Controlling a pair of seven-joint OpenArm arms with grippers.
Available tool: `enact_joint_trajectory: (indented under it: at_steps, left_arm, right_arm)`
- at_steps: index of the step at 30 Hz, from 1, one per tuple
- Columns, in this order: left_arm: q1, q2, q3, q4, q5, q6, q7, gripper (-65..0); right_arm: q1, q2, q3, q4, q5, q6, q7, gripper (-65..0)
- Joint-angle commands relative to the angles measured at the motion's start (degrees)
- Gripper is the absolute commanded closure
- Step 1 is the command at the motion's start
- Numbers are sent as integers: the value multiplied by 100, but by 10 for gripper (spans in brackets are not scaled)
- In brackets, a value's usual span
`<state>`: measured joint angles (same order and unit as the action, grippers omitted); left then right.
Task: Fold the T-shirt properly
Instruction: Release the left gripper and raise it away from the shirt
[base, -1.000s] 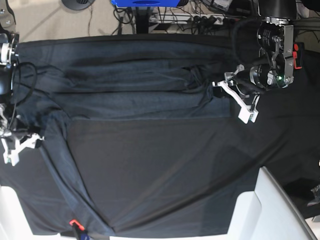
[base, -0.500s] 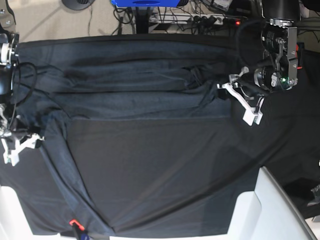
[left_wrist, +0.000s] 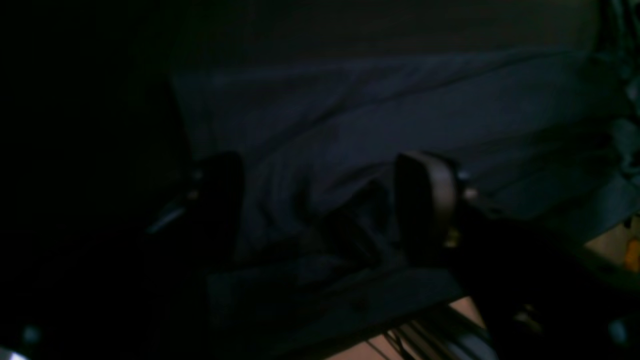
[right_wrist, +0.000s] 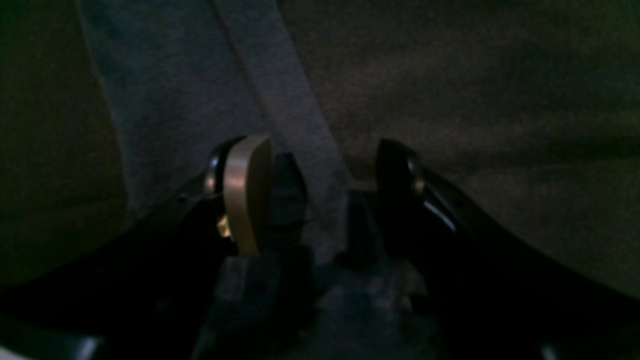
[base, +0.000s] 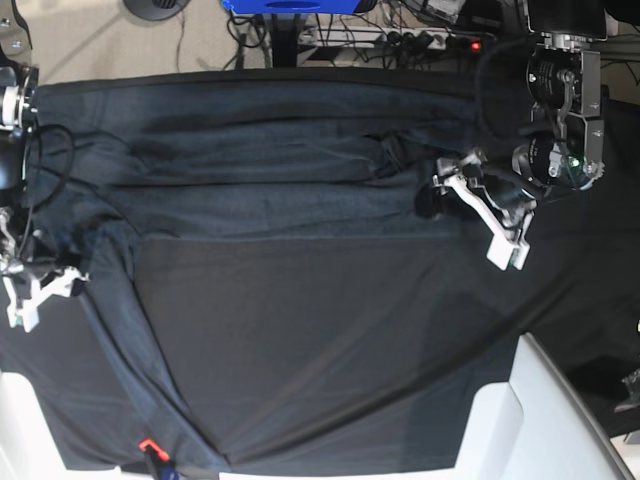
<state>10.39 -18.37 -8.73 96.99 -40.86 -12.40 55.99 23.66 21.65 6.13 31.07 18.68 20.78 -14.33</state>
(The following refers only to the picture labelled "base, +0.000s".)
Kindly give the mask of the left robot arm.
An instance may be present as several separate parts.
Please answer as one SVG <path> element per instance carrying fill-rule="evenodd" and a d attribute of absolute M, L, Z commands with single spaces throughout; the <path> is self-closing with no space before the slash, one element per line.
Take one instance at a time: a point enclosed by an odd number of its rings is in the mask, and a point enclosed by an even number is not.
<path fill-rule="evenodd" d="M 465 217 L 487 211 L 507 230 L 523 228 L 548 201 L 589 189 L 604 173 L 600 54 L 606 39 L 600 1 L 527 1 L 530 39 L 536 45 L 526 74 L 534 100 L 523 144 L 510 161 L 480 155 L 442 159 L 417 195 L 419 215 Z"/>

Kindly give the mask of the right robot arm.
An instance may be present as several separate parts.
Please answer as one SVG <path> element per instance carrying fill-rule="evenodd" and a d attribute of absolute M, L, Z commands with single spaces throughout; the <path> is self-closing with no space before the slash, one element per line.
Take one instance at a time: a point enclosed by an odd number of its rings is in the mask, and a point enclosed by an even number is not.
<path fill-rule="evenodd" d="M 28 260 L 27 244 L 35 237 L 31 223 L 35 213 L 50 206 L 70 179 L 75 159 L 71 133 L 61 125 L 41 127 L 38 121 L 39 68 L 31 63 L 32 42 L 26 20 L 14 1 L 1 3 L 1 274 L 12 278 L 46 265 L 46 277 L 55 281 L 69 273 L 73 282 L 88 276 L 76 265 L 58 258 Z M 22 206 L 27 188 L 27 162 L 33 145 L 42 147 L 41 136 L 59 132 L 68 144 L 65 169 L 54 190 L 39 203 Z"/>

